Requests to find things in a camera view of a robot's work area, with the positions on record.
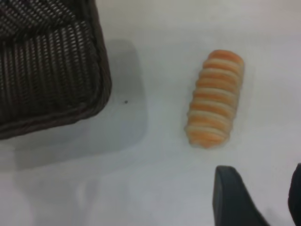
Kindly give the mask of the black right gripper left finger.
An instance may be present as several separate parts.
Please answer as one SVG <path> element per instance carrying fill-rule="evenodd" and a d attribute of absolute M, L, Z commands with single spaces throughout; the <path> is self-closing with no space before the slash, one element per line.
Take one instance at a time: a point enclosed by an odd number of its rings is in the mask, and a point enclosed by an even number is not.
<path fill-rule="evenodd" d="M 242 177 L 231 166 L 215 169 L 213 213 L 216 226 L 269 225 L 253 203 Z"/>

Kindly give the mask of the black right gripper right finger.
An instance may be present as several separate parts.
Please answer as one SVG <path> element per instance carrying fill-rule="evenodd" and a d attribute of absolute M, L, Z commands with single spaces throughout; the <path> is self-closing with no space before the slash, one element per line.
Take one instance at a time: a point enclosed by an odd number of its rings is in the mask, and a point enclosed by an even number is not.
<path fill-rule="evenodd" d="M 293 173 L 288 196 L 288 208 L 294 224 L 301 225 L 301 164 L 299 163 Z"/>

